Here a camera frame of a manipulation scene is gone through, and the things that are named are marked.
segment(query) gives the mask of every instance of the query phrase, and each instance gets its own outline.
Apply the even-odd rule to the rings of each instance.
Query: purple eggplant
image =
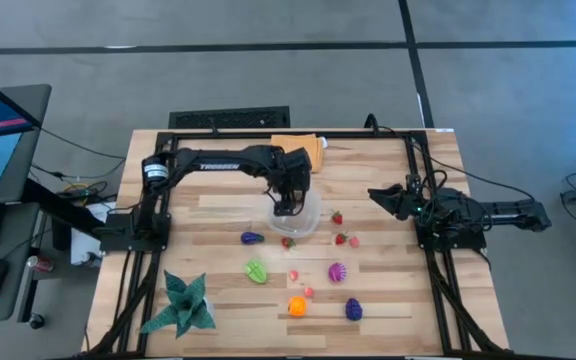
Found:
[[[245,232],[243,234],[241,234],[241,242],[244,245],[252,245],[252,244],[256,244],[258,242],[263,242],[264,241],[264,237],[259,235],[259,234],[255,234],[252,232]]]

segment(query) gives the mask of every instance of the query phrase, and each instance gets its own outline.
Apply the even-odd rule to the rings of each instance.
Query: green toy vegetable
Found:
[[[159,330],[166,325],[177,325],[177,338],[185,334],[191,326],[200,329],[215,328],[215,321],[208,312],[204,295],[206,293],[206,274],[196,278],[190,285],[180,278],[164,271],[166,275],[166,293],[170,305],[157,316],[150,319],[141,328],[142,333]]]
[[[246,264],[246,275],[250,278],[250,280],[259,283],[265,284],[268,280],[268,275],[266,274],[266,270],[264,269],[263,265],[257,260],[250,260]]]

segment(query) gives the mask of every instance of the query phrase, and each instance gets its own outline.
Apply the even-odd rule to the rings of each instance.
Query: toy strawberry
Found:
[[[334,222],[337,225],[341,225],[344,223],[344,217],[343,217],[343,215],[341,215],[340,211],[333,210],[333,214],[332,214],[332,217],[330,219],[332,220],[332,222]]]
[[[348,236],[346,234],[337,234],[337,236],[335,237],[335,244],[337,245],[343,245],[346,240],[348,240]]]
[[[282,238],[281,245],[283,245],[286,249],[290,249],[291,247],[295,246],[295,240],[289,237]]]

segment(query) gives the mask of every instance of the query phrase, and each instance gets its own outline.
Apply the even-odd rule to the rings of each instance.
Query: pink object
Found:
[[[352,238],[350,238],[350,240],[348,240],[348,243],[350,244],[350,247],[359,247],[359,239],[357,239],[356,236],[353,236]]]
[[[346,267],[342,263],[334,263],[328,269],[328,277],[332,282],[342,282],[346,278]]]

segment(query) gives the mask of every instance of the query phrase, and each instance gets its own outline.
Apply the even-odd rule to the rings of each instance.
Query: orange toy fruit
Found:
[[[301,317],[306,315],[306,298],[293,296],[288,303],[288,313],[292,316]]]

